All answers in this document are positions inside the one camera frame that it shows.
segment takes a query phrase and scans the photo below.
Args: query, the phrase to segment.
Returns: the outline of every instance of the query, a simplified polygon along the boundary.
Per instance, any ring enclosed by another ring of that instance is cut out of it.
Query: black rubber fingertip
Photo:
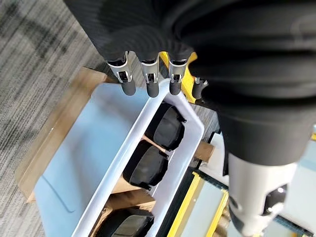
[[[202,98],[202,90],[203,90],[203,84],[199,83],[197,84],[194,82],[193,88],[192,88],[192,96],[196,99]]]
[[[158,83],[149,82],[146,84],[147,93],[150,97],[155,98],[159,94],[159,86]]]
[[[122,89],[126,95],[133,95],[136,92],[135,82],[132,80],[131,82],[122,83]]]
[[[181,83],[174,82],[169,84],[169,90],[172,95],[177,95],[181,91]]]

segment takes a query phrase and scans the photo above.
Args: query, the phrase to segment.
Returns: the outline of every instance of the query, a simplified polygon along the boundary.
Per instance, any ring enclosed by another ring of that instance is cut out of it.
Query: gray carpet
[[[134,78],[144,86],[130,54]],[[26,204],[14,171],[81,66],[109,72],[61,0],[0,0],[0,236],[43,236],[35,204]],[[204,140],[216,114],[193,106]]]

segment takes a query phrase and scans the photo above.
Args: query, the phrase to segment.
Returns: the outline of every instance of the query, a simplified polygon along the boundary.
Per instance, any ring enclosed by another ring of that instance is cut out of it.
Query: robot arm
[[[244,236],[261,232],[282,210],[316,122],[316,2],[64,1],[127,95],[135,84],[126,51],[138,56],[151,97],[159,52],[169,53],[174,95],[197,53],[194,95],[218,113],[233,223]]]

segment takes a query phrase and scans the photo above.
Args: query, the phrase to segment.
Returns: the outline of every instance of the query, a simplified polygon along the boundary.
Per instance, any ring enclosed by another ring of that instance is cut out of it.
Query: yellow bracket
[[[163,60],[164,64],[166,65],[166,67],[169,68],[169,58],[168,58],[168,54],[166,52],[161,52],[159,54],[160,58]],[[195,52],[193,52],[191,54],[191,56],[189,57],[188,60],[188,64],[191,63],[192,61],[196,60],[197,54]],[[186,68],[186,72],[184,74],[184,77],[182,79],[182,87],[181,90],[182,92],[185,94],[185,96],[187,97],[187,100],[190,103],[195,103],[196,99],[192,96],[192,89],[193,89],[193,83],[194,83],[195,77],[193,77],[188,69],[188,67]]]
[[[181,206],[179,208],[179,211],[177,213],[176,218],[173,221],[173,224],[172,224],[172,226],[170,228],[170,231],[169,231],[167,237],[174,237],[174,236],[176,236],[176,233],[177,233],[177,231],[178,231],[178,229],[180,227],[181,221],[182,221],[182,219],[183,219],[183,217],[184,217],[184,215],[185,215],[185,213],[186,213],[186,211],[188,209],[188,206],[189,206],[189,204],[191,202],[191,199],[192,199],[192,197],[193,197],[193,195],[194,195],[194,193],[195,193],[195,191],[196,191],[196,189],[198,187],[198,184],[199,184],[199,182],[201,180],[200,176],[197,173],[193,172],[193,174],[194,174],[193,181],[192,181],[192,183],[191,183],[191,185],[189,187],[189,190],[187,191],[186,196],[183,199],[183,202],[182,202],[182,204],[181,204]]]
[[[224,193],[223,194],[223,197],[222,197],[222,200],[216,210],[216,213],[215,213],[215,216],[212,220],[212,223],[206,233],[206,237],[212,237],[216,228],[217,228],[217,225],[218,225],[218,222],[219,222],[219,219],[221,219],[221,216],[223,214],[223,211],[227,205],[227,202],[228,202],[228,192],[226,190],[223,190],[222,189],[222,192]]]

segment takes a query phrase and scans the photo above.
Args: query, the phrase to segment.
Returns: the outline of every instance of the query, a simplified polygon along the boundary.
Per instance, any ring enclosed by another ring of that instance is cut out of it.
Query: white plastic tray
[[[177,107],[185,123],[184,138],[170,157],[163,180],[152,189],[155,236],[204,127],[185,96],[169,93],[169,80],[150,98],[143,89],[126,96],[120,85],[98,86],[35,187],[48,237],[88,236],[147,126],[164,100]]]

